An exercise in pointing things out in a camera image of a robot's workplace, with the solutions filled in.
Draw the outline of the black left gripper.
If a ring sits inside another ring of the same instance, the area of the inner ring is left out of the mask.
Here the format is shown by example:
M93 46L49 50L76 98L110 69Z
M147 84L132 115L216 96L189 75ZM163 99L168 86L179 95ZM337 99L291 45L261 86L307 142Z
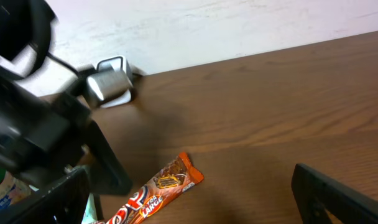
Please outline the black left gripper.
M44 187L79 163L85 143L94 157L88 174L91 193L127 195L132 180L96 122L88 124L90 114L68 93L47 102L0 77L0 168Z

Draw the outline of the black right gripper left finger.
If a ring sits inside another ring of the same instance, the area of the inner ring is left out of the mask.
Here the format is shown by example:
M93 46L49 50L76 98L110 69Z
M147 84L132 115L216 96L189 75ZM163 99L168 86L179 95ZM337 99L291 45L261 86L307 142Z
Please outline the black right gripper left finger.
M76 169L0 211L0 224L81 223L89 194L86 171Z

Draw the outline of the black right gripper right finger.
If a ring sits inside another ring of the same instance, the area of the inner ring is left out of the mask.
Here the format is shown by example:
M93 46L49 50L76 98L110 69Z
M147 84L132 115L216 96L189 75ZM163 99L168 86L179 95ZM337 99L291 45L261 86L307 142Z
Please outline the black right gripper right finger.
M305 165L295 166L291 188L303 223L378 223L378 201Z

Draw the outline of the green tissue pack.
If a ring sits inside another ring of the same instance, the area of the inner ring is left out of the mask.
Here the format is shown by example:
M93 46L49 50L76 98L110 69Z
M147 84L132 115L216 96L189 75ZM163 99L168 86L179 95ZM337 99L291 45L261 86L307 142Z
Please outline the green tissue pack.
M89 165L84 165L84 166L76 166L72 167L70 165L67 165L65 168L65 173L68 174L72 172L73 170L76 169L84 169L88 180L90 180L90 167ZM86 208L84 211L83 219L81 221L81 224L91 224L94 222L98 221L98 217L96 214L96 207L95 207L95 200L94 200L94 195L92 193L89 194L88 200L86 203Z

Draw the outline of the green cap bottle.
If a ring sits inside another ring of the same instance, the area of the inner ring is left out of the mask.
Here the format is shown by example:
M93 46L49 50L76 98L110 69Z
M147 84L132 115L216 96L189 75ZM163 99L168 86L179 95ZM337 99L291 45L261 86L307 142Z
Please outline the green cap bottle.
M13 177L8 171L0 169L0 211L31 194L32 190L27 184Z

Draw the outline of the orange chocolate bar wrapper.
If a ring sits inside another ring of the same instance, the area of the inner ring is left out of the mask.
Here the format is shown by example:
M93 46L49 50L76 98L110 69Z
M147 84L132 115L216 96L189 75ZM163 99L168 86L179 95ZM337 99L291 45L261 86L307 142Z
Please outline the orange chocolate bar wrapper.
M188 154L181 152L105 222L108 224L142 223L203 179L203 174L193 166Z

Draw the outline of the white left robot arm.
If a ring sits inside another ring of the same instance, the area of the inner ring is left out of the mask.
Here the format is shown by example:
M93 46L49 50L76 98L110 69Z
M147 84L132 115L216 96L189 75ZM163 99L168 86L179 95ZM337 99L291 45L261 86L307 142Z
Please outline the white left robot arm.
M29 74L52 58L52 21L45 1L0 1L0 56L13 60L25 47L35 58ZM0 168L34 187L44 187L77 166L86 152L95 159L90 189L94 194L125 195L132 181L116 158L93 109L133 90L134 78L124 57L75 70L76 80L52 101L20 87L21 76L0 66Z

